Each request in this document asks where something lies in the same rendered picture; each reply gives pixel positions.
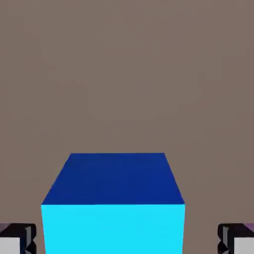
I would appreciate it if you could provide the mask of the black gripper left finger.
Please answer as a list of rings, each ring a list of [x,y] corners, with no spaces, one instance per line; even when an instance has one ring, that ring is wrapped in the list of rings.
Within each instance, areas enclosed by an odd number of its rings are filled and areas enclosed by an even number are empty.
[[[0,254],[37,254],[33,223],[0,223]]]

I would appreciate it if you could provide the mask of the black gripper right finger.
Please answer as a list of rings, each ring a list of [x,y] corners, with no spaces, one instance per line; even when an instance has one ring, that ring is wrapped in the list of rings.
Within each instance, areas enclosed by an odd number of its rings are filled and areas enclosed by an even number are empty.
[[[218,254],[254,254],[254,223],[221,223]]]

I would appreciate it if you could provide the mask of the large cyan box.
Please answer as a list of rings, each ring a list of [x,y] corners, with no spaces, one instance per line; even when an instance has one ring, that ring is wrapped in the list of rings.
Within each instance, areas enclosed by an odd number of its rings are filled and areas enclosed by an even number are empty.
[[[73,153],[41,205],[46,254],[183,254],[164,153]]]

